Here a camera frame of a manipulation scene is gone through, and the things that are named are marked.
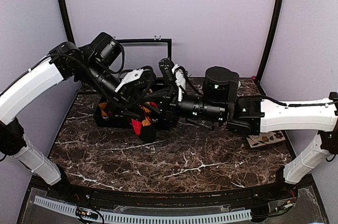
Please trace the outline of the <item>black right frame post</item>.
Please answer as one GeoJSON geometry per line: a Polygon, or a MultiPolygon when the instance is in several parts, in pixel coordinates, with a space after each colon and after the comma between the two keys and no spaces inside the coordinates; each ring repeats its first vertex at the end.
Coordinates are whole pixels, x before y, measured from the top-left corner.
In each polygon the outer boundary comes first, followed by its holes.
{"type": "Polygon", "coordinates": [[[277,25],[279,21],[282,3],[283,3],[283,0],[275,0],[274,2],[274,8],[273,8],[272,16],[271,16],[270,27],[269,27],[269,31],[267,34],[266,44],[265,44],[262,57],[261,57],[261,61],[259,64],[259,68],[256,74],[257,84],[261,83],[262,78],[265,73],[265,69],[268,63],[268,59],[271,53],[273,41],[274,41],[276,30],[277,30],[277,25]]]}

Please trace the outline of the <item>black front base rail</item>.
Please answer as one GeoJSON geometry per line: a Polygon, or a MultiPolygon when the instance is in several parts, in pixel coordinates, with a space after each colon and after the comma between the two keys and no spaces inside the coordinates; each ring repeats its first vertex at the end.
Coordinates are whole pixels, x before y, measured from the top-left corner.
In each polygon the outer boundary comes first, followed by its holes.
{"type": "Polygon", "coordinates": [[[69,202],[94,208],[114,206],[131,207],[207,207],[230,205],[231,207],[250,207],[265,205],[268,202],[296,199],[298,188],[295,185],[266,184],[245,189],[234,189],[202,193],[141,193],[106,189],[96,189],[79,185],[71,186],[76,194],[69,202]]]}

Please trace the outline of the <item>small circuit board right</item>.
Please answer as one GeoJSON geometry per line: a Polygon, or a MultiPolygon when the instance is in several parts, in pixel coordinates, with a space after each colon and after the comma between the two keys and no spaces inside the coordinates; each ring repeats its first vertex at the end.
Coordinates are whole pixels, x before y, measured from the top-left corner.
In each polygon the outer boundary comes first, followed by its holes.
{"type": "Polygon", "coordinates": [[[284,202],[283,204],[281,204],[280,206],[277,206],[275,209],[277,211],[286,210],[286,209],[293,207],[295,205],[295,203],[296,202],[294,200],[288,200],[288,201],[284,202]]]}

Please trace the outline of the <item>small circuit board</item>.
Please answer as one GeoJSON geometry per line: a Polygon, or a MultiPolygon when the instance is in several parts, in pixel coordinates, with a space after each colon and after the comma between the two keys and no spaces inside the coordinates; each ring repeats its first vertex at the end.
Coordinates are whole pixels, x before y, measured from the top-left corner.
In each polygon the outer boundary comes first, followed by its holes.
{"type": "Polygon", "coordinates": [[[99,214],[86,208],[76,208],[75,215],[80,220],[96,221],[99,218],[99,214]]]}
{"type": "Polygon", "coordinates": [[[288,201],[284,202],[283,204],[281,204],[280,206],[277,206],[275,209],[277,211],[286,210],[286,209],[293,207],[295,205],[295,203],[296,202],[294,200],[288,200],[288,201]]]}

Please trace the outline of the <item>square floral plate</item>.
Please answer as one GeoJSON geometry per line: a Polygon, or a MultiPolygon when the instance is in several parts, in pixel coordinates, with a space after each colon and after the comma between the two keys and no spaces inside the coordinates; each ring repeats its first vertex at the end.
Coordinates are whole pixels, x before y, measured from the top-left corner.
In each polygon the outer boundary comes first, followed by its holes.
{"type": "Polygon", "coordinates": [[[272,144],[277,144],[286,140],[282,131],[275,131],[269,133],[261,133],[259,135],[249,135],[246,140],[250,148],[265,147],[272,144]]]}

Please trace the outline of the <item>black left frame post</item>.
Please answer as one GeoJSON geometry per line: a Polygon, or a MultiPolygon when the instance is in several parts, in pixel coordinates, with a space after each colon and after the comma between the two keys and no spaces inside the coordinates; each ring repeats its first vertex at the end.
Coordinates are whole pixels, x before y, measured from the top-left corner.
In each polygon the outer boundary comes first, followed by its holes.
{"type": "Polygon", "coordinates": [[[60,10],[63,28],[65,31],[67,40],[75,44],[75,39],[74,39],[72,27],[71,27],[71,22],[69,19],[66,0],[58,0],[58,4],[59,4],[59,10],[60,10]]]}

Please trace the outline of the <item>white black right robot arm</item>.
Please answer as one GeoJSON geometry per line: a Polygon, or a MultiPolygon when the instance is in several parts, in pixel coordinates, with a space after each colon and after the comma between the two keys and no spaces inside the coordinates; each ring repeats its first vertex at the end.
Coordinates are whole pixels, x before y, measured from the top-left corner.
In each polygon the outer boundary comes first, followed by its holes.
{"type": "Polygon", "coordinates": [[[179,118],[218,123],[228,130],[244,135],[259,135],[277,130],[316,130],[310,144],[293,161],[280,168],[277,182],[269,194],[280,200],[308,172],[327,157],[337,154],[337,93],[313,101],[278,101],[268,96],[237,95],[239,75],[223,67],[210,67],[205,72],[201,91],[185,93],[189,84],[186,70],[168,61],[159,63],[169,89],[156,92],[162,120],[179,118]]]}

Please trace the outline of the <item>small circuit board left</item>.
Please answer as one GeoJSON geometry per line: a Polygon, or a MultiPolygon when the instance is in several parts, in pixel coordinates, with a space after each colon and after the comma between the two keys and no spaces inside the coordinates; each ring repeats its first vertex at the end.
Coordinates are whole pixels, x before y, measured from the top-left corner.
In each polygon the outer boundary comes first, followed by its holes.
{"type": "Polygon", "coordinates": [[[80,220],[96,221],[99,218],[99,214],[86,208],[76,208],[75,215],[80,220]]]}

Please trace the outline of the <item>black frame post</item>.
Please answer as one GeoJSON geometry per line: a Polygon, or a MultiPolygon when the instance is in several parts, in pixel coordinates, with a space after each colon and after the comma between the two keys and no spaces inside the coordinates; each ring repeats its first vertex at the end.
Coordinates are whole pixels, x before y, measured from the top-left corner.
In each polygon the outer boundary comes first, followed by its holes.
{"type": "Polygon", "coordinates": [[[283,3],[283,0],[275,0],[274,2],[274,8],[273,8],[272,16],[271,16],[270,27],[269,27],[269,31],[267,34],[266,44],[265,44],[262,57],[261,57],[261,61],[259,64],[259,68],[256,74],[257,84],[261,83],[262,78],[265,73],[265,69],[268,63],[268,59],[271,53],[273,41],[274,41],[276,30],[277,30],[277,25],[279,21],[282,3],[283,3]]]}
{"type": "Polygon", "coordinates": [[[75,44],[75,39],[74,39],[72,27],[71,27],[71,22],[69,19],[66,0],[58,0],[58,4],[59,4],[59,10],[60,10],[63,28],[65,31],[67,40],[75,44]]]}

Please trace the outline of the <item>black argyle orange red sock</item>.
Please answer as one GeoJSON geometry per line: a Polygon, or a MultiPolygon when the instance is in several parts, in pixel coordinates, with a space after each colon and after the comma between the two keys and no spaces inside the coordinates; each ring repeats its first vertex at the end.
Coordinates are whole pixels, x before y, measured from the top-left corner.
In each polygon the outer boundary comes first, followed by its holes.
{"type": "Polygon", "coordinates": [[[145,106],[138,106],[135,113],[140,115],[137,119],[131,119],[135,134],[144,143],[154,142],[156,140],[156,128],[151,118],[152,111],[145,106]]]}

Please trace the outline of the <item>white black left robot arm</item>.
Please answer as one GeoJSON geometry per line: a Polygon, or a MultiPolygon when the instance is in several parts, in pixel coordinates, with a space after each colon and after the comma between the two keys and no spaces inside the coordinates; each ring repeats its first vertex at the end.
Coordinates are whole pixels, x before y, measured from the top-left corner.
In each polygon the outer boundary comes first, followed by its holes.
{"type": "Polygon", "coordinates": [[[154,80],[151,66],[128,71],[118,80],[110,66],[124,47],[101,32],[91,43],[77,47],[63,42],[1,92],[1,153],[12,156],[41,177],[63,201],[74,197],[74,188],[60,166],[50,161],[25,136],[17,116],[35,99],[63,81],[73,78],[92,86],[118,113],[142,121],[145,96],[154,80]]]}

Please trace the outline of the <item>orange rolled sock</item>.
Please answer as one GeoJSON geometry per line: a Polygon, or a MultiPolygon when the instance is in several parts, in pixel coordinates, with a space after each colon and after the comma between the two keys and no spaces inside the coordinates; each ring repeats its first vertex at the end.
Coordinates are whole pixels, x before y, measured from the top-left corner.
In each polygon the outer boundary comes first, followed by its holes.
{"type": "Polygon", "coordinates": [[[106,101],[98,104],[98,107],[99,107],[100,112],[101,112],[101,116],[104,116],[104,117],[108,116],[108,113],[106,112],[107,104],[108,103],[106,101]]]}

